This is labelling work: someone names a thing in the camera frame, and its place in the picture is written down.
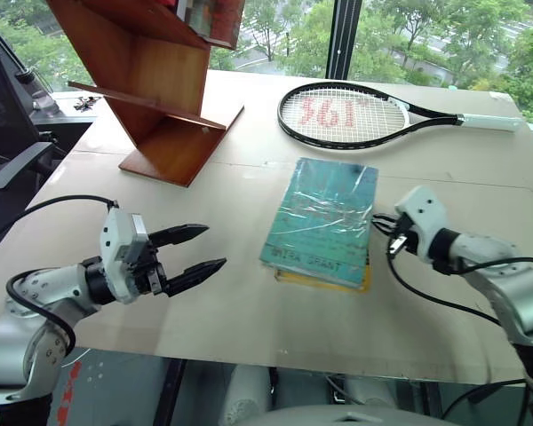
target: racket strings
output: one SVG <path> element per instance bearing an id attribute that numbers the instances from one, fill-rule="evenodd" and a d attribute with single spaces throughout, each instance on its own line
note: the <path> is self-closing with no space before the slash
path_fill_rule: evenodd
<path id="1" fill-rule="evenodd" d="M 314 88 L 282 105 L 282 119 L 294 131 L 331 142 L 364 142 L 388 136 L 408 124 L 397 103 L 362 91 Z"/>

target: teal book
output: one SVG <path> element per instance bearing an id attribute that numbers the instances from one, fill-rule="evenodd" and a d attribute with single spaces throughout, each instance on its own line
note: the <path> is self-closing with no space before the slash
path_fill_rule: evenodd
<path id="1" fill-rule="evenodd" d="M 348 288 L 365 273 L 378 171 L 300 158 L 260 260 Z"/>

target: window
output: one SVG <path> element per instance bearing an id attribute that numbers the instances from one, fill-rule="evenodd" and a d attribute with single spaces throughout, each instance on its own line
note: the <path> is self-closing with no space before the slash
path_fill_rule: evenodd
<path id="1" fill-rule="evenodd" d="M 356 20 L 334 13 L 334 0 L 246 0 L 236 51 L 213 47 L 210 68 L 337 78 L 333 26 Z M 0 0 L 0 35 L 52 90 L 91 82 L 44 0 Z M 502 91 L 533 123 L 533 0 L 363 0 L 351 38 L 349 80 Z"/>
<path id="2" fill-rule="evenodd" d="M 0 0 L 0 36 L 52 89 L 91 78 L 44 0 Z"/>
<path id="3" fill-rule="evenodd" d="M 349 79 L 509 93 L 533 122 L 533 0 L 372 0 Z"/>
<path id="4" fill-rule="evenodd" d="M 212 48 L 210 68 L 324 77 L 333 0 L 246 0 L 236 51 Z"/>

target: racket grip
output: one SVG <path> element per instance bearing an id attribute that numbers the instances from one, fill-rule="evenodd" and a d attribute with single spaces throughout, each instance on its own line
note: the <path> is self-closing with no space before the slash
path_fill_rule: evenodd
<path id="1" fill-rule="evenodd" d="M 518 117 L 496 117 L 494 115 L 462 114 L 462 127 L 476 127 L 480 129 L 517 131 L 523 120 Z"/>

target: racket frame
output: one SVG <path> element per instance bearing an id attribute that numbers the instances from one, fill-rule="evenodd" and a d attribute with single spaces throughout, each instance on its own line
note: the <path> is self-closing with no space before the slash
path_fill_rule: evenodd
<path id="1" fill-rule="evenodd" d="M 395 131 L 381 138 L 376 138 L 376 139 L 367 140 L 367 141 L 360 141 L 360 142 L 333 142 L 330 140 L 313 138 L 313 137 L 304 135 L 302 133 L 299 133 L 298 131 L 292 129 L 288 124 L 286 124 L 286 122 L 284 122 L 282 118 L 282 109 L 284 105 L 286 104 L 286 102 L 291 97 L 293 97 L 294 95 L 302 91 L 312 91 L 312 90 L 322 90 L 322 89 L 342 89 L 342 90 L 347 90 L 347 91 L 356 91 L 362 94 L 369 94 L 378 99 L 382 99 L 384 101 L 394 102 L 402 110 L 403 114 L 405 115 L 406 122 L 409 122 L 409 116 L 408 116 L 407 111 L 413 114 L 426 117 L 428 118 L 428 120 L 424 120 L 422 122 L 416 122 L 414 124 L 405 126 L 403 129 Z M 289 91 L 288 93 L 286 93 L 282 97 L 281 101 L 278 104 L 277 115 L 278 115 L 278 123 L 280 124 L 282 129 L 288 135 L 299 140 L 300 142 L 303 142 L 305 144 L 309 144 L 312 146 L 317 146 L 320 148 L 339 149 L 339 150 L 371 148 L 373 146 L 382 145 L 391 139 L 395 139 L 400 136 L 411 133 L 412 131 L 424 129 L 425 127 L 443 126 L 443 125 L 459 126 L 459 125 L 462 125 L 462 122 L 464 122 L 463 116 L 461 114 L 446 114 L 446 113 L 434 111 L 432 109 L 426 109 L 421 106 L 413 105 L 410 102 L 407 102 L 406 100 L 402 100 L 394 96 L 388 95 L 387 93 L 384 93 L 383 91 L 378 91 L 377 89 L 373 89 L 367 86 L 362 86 L 360 84 L 352 84 L 352 83 L 346 83 L 346 82 L 309 83 L 309 84 L 304 84 L 302 86 L 296 87 L 292 89 L 291 91 Z"/>

